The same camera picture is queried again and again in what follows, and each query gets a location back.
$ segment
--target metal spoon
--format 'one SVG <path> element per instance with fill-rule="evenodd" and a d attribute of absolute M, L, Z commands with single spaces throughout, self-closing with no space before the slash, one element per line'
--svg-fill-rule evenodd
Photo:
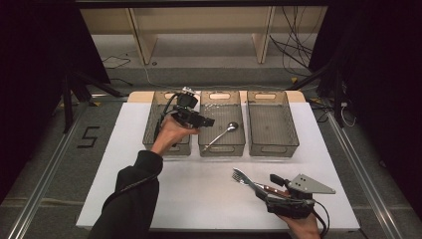
<path fill-rule="evenodd" d="M 228 131 L 234 131 L 239 127 L 239 124 L 236 122 L 229 122 L 229 124 L 227 124 L 227 128 L 224 132 L 222 132 L 220 135 L 216 136 L 214 138 L 214 140 L 212 140 L 208 145 L 205 145 L 204 149 L 202 149 L 202 151 L 206 151 L 208 149 L 209 146 L 211 146 L 211 144 L 213 144 L 215 141 L 217 141 L 218 138 L 220 138 L 221 136 L 223 136 L 226 132 Z"/>

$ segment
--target black sleeve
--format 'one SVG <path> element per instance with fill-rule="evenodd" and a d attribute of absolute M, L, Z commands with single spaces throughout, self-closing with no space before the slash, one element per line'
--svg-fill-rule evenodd
<path fill-rule="evenodd" d="M 158 198 L 156 176 L 161 169 L 161 156 L 140 151 L 134 166 L 118 173 L 115 193 L 105 202 L 89 238 L 146 238 Z"/>

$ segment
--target floor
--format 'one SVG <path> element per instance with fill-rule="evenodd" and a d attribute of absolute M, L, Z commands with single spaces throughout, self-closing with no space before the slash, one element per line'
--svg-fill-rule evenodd
<path fill-rule="evenodd" d="M 105 60 L 111 86 L 123 93 L 163 88 L 237 89 L 279 91 L 292 85 L 292 79 L 308 74 L 273 43 L 265 64 L 258 64 L 250 35 L 163 35 L 146 67 L 139 63 L 131 36 L 93 36 Z M 286 35 L 275 35 L 286 42 Z M 312 35 L 307 46 L 312 47 Z M 307 99 L 317 98 L 315 81 L 302 89 Z M 15 222 L 24 216 L 24 238 L 86 238 L 88 231 L 75 226 L 97 173 L 121 105 L 116 99 L 90 88 L 91 104 L 74 101 L 75 129 L 63 134 L 64 109 L 58 106 L 48 130 L 39 142 L 33 159 L 16 180 L 0 206 L 0 238 L 16 235 Z M 329 99 L 320 104 L 328 105 Z M 338 176 L 361 225 L 357 232 L 329 232 L 325 238 L 420 238 L 422 223 L 399 188 L 382 166 L 365 132 L 354 126 L 337 128 L 332 112 L 311 104 Z M 344 112 L 352 125 L 353 115 Z M 29 200 L 39 197 L 37 207 Z M 383 216 L 390 216 L 383 222 Z M 168 235 L 155 234 L 156 238 Z M 178 238 L 274 238 L 261 234 L 183 234 Z"/>

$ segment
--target fork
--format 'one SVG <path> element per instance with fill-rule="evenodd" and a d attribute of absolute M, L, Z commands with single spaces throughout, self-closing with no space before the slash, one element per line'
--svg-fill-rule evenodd
<path fill-rule="evenodd" d="M 241 175 L 239 175 L 239 173 L 237 173 L 236 171 L 233 172 L 232 178 L 235 179 L 235 181 L 239 182 L 242 185 L 250 186 L 247 182 L 245 182 L 245 180 L 243 179 L 243 177 Z M 281 193 L 283 191 L 280 191 L 277 188 L 274 188 L 274 187 L 271 187 L 271 186 L 267 186 L 267 185 L 264 185 L 264 184 L 261 184 L 261 183 L 257 183 L 257 182 L 254 182 L 252 180 L 251 180 L 251 182 L 254 183 L 256 186 L 264 189 L 265 191 L 267 191 L 267 192 L 269 192 L 269 193 L 271 193 L 273 195 L 287 197 L 286 195 L 284 195 L 283 193 Z"/>

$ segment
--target person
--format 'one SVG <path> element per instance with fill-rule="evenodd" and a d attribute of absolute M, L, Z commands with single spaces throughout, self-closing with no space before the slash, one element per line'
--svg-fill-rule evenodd
<path fill-rule="evenodd" d="M 151 150 L 141 150 L 135 164 L 117 174 L 115 192 L 105 201 L 88 238 L 147 238 L 158 198 L 162 156 L 185 136 L 198 133 L 198 128 L 182 126 L 173 117 L 166 117 Z M 298 238 L 319 238 L 312 214 L 302 220 L 279 217 Z"/>

